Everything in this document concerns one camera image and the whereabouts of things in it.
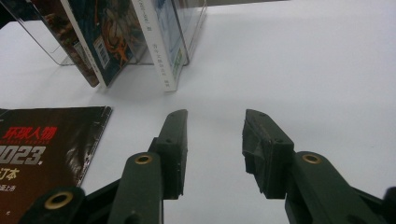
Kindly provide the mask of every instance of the brass screw insert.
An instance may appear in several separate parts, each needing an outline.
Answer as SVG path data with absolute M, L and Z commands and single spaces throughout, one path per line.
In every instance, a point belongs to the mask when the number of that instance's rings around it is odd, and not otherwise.
M 137 164 L 140 164 L 140 165 L 150 163 L 151 161 L 152 161 L 152 158 L 148 155 L 139 156 L 138 158 L 136 158 L 134 160 L 134 162 L 136 162 Z
M 73 193 L 69 191 L 59 192 L 50 196 L 44 203 L 44 207 L 49 210 L 58 209 L 70 203 L 72 199 Z
M 313 155 L 313 154 L 305 154 L 305 155 L 303 155 L 303 160 L 307 161 L 309 163 L 312 163 L 312 164 L 321 163 L 321 158 L 316 156 L 316 155 Z

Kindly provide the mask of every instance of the clear acrylic book stand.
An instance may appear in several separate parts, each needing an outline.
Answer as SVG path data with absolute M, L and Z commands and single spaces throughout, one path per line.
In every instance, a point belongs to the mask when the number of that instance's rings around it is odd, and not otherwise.
M 196 39 L 206 14 L 206 0 L 171 0 L 177 14 L 177 22 L 187 53 L 187 65 L 196 46 Z M 34 41 L 59 65 L 73 65 L 73 61 L 43 22 L 31 0 L 0 0 Z M 149 51 L 134 64 L 152 64 Z

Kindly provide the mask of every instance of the number 2023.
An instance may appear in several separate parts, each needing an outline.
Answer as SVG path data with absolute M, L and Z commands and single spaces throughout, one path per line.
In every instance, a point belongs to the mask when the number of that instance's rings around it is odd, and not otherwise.
M 36 165 L 46 147 L 0 146 L 0 164 Z

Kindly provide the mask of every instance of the white table surface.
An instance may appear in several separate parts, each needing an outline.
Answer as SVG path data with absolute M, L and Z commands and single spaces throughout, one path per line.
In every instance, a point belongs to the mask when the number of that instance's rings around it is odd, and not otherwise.
M 396 186 L 396 2 L 284 1 L 210 7 L 178 91 L 154 67 L 129 65 L 110 89 L 58 66 L 16 23 L 0 31 L 0 107 L 110 105 L 82 187 L 119 179 L 166 115 L 189 110 L 185 195 L 166 223 L 287 223 L 260 195 L 241 154 L 247 108 L 270 115 L 295 151 L 317 152 L 376 197 Z

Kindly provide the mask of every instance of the manga book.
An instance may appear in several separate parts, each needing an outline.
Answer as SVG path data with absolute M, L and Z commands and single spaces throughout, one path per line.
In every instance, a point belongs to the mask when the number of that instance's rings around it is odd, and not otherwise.
M 108 87 L 127 63 L 137 61 L 135 47 L 144 45 L 130 0 L 61 2 L 96 76 Z
M 50 189 L 80 186 L 111 111 L 0 109 L 0 223 L 18 223 Z
M 187 51 L 172 0 L 132 0 L 164 91 L 176 91 Z
M 2 3 L 20 23 L 43 22 L 88 83 L 92 87 L 99 84 L 60 0 L 3 0 Z

